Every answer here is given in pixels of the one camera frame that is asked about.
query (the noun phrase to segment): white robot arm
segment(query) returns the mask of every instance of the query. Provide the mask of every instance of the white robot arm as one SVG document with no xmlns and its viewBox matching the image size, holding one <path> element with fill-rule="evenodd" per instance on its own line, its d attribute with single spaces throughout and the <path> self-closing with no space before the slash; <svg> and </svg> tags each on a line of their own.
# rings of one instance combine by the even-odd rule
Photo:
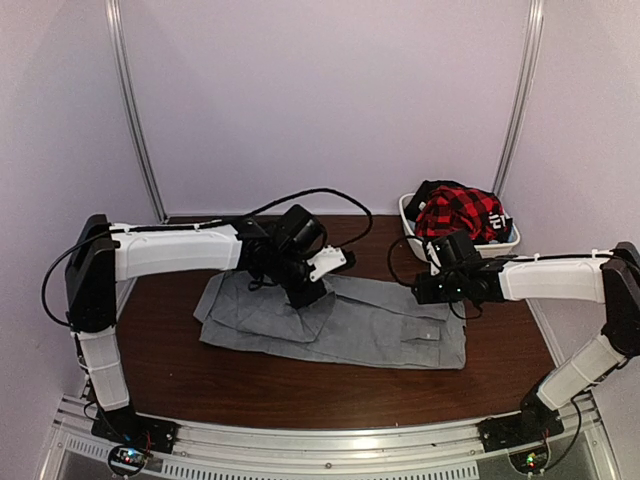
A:
<svg viewBox="0 0 640 480">
<path fill-rule="evenodd" d="M 72 336 L 104 420 L 94 425 L 94 434 L 133 442 L 148 432 L 160 451 L 175 436 L 174 424 L 150 424 L 129 398 L 115 336 L 116 282 L 184 270 L 246 270 L 257 284 L 267 277 L 281 286 L 291 306 L 302 308 L 326 293 L 324 275 L 355 263 L 352 253 L 324 245 L 324 227 L 299 205 L 267 225 L 252 218 L 217 225 L 141 227 L 110 224 L 104 215 L 87 221 L 78 242 L 83 246 L 70 258 L 65 279 Z M 323 246 L 311 250 L 321 236 Z"/>
<path fill-rule="evenodd" d="M 418 303 L 463 299 L 483 302 L 530 298 L 606 304 L 602 330 L 525 396 L 515 416 L 478 425 L 486 451 L 537 441 L 562 432 L 557 410 L 640 354 L 640 255 L 628 242 L 590 255 L 483 259 L 463 231 L 426 246 L 432 270 L 416 276 Z"/>
</svg>

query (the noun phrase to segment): folded garment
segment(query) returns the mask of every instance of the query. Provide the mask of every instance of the folded garment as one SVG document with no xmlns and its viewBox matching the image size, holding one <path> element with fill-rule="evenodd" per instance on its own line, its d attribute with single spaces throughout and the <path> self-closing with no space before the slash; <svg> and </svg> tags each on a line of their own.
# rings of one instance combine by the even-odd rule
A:
<svg viewBox="0 0 640 480">
<path fill-rule="evenodd" d="M 200 340 L 234 350 L 371 367 L 461 369 L 464 321 L 448 305 L 417 305 L 405 287 L 339 275 L 327 295 L 293 309 L 281 288 L 250 292 L 251 277 L 213 277 L 194 312 Z M 464 312 L 462 304 L 456 311 Z"/>
</svg>

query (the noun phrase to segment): red plaid shirt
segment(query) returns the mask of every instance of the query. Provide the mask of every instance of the red plaid shirt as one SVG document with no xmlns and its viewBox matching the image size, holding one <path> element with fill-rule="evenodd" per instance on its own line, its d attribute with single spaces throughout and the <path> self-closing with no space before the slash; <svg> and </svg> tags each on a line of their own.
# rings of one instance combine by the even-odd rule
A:
<svg viewBox="0 0 640 480">
<path fill-rule="evenodd" d="M 495 195 L 477 188 L 438 187 L 420 212 L 416 235 L 434 239 L 467 230 L 475 243 L 506 242 L 511 230 L 502 204 Z"/>
</svg>

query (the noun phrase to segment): brown wooden surface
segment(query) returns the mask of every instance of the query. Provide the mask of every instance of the brown wooden surface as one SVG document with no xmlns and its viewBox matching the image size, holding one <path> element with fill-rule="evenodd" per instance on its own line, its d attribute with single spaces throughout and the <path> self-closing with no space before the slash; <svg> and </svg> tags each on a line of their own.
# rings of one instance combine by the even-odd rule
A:
<svg viewBox="0 0 640 480">
<path fill-rule="evenodd" d="M 361 217 L 322 217 L 330 242 L 359 232 Z M 397 217 L 376 217 L 353 246 L 348 274 L 391 280 L 388 245 L 401 235 Z M 424 268 L 406 244 L 396 269 L 411 280 Z M 201 343 L 193 311 L 210 271 L 140 278 L 118 327 L 125 375 L 145 413 L 250 427 L 364 428 L 417 425 L 518 408 L 553 368 L 524 302 L 486 304 L 467 328 L 461 371 L 409 371 L 302 362 L 234 352 Z"/>
</svg>

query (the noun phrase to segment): gray cloth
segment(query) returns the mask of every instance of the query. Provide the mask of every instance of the gray cloth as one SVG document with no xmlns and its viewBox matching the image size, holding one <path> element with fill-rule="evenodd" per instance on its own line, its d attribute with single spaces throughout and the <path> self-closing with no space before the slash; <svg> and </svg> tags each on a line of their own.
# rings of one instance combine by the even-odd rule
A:
<svg viewBox="0 0 640 480">
<path fill-rule="evenodd" d="M 227 272 L 209 281 L 194 312 L 203 323 L 201 341 L 317 362 L 464 367 L 464 321 L 448 305 L 418 305 L 408 288 L 327 275 L 327 295 L 295 310 L 281 288 L 250 292 L 250 280 L 245 272 Z"/>
</svg>

